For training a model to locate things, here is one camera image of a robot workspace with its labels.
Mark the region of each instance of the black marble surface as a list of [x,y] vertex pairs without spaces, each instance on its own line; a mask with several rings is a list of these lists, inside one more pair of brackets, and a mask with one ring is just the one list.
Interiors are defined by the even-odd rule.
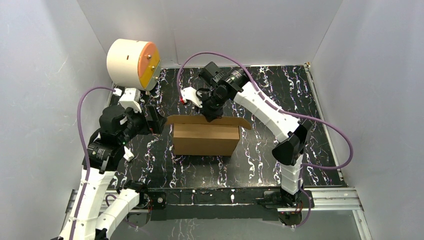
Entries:
[[[319,118],[317,106],[303,66],[257,66],[247,68],[259,87],[284,110]],[[182,85],[195,89],[206,87],[198,78],[200,68],[185,68]],[[176,88],[178,69],[163,69],[151,95],[142,95],[141,103],[155,104],[164,116],[196,115],[194,106],[179,103]],[[119,97],[113,96],[111,104]],[[242,117],[252,130],[242,129],[243,137],[231,157],[175,156],[172,127],[165,126],[161,135],[139,135],[127,147],[135,158],[121,161],[110,187],[126,181],[141,181],[149,188],[225,188],[268,187],[280,185],[280,167],[272,156],[277,141],[271,131],[244,107],[232,101],[224,106],[224,116]],[[334,166],[334,158],[324,128],[315,124],[306,146],[305,162]],[[303,171],[305,186],[339,186],[343,182],[337,171],[308,167]]]

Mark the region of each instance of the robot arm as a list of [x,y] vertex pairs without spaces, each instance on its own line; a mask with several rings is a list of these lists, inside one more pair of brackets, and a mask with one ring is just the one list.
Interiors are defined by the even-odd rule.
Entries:
[[281,168],[282,199],[288,206],[297,204],[303,184],[300,174],[303,152],[310,138],[312,123],[307,120],[299,122],[293,116],[279,113],[278,109],[281,107],[267,96],[267,100],[276,106],[277,110],[266,104],[241,68],[236,67],[230,72],[225,72],[214,62],[210,62],[199,73],[199,77],[210,88],[182,89],[183,103],[193,102],[199,112],[211,122],[223,115],[223,106],[231,99],[263,122],[279,142],[272,150],[272,154]]
[[100,128],[90,137],[87,146],[90,167],[83,162],[81,184],[71,216],[58,239],[67,240],[73,231],[73,239],[105,240],[110,238],[118,224],[128,212],[137,206],[146,206],[147,187],[142,183],[128,182],[113,204],[99,217],[99,211],[106,190],[115,175],[122,158],[130,161],[134,155],[125,148],[137,135],[161,134],[167,119],[161,116],[156,108],[148,105],[148,115],[145,116],[138,104],[140,91],[127,88],[119,100],[120,105],[108,106],[100,116]]

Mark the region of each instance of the white cylinder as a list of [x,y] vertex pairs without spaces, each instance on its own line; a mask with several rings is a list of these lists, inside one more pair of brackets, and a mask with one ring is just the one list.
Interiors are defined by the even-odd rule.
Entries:
[[116,85],[150,91],[158,82],[160,60],[153,42],[117,39],[107,53],[106,66]]

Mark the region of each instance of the white wall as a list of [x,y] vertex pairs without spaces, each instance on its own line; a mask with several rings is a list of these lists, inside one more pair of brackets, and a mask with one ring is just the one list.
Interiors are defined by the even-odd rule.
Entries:
[[421,0],[345,0],[312,62],[326,120],[353,141],[343,173],[376,240],[424,234],[423,13]]
[[[78,100],[111,86],[105,63],[76,1],[0,0],[0,239],[58,236],[81,177]],[[87,138],[108,95],[84,102]]]
[[[152,41],[164,67],[200,51],[245,65],[312,61],[342,0],[78,0],[105,52],[118,38]],[[191,66],[234,65],[197,57]]]

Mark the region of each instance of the brown cardboard box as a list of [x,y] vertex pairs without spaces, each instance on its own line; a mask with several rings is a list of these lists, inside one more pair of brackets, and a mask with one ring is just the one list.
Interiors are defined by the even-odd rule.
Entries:
[[240,140],[239,127],[252,126],[241,117],[225,116],[211,122],[203,115],[172,115],[175,155],[231,156]]

